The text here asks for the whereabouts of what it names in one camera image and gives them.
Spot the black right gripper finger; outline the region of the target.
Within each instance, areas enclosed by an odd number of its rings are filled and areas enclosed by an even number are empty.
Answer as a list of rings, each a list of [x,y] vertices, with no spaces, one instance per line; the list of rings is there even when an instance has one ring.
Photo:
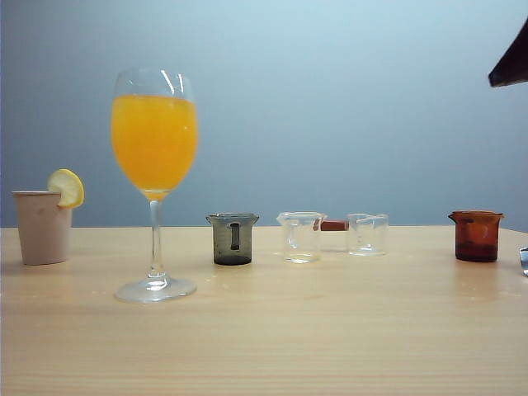
[[[516,38],[488,75],[491,87],[505,87],[528,80],[528,31],[524,22]]]

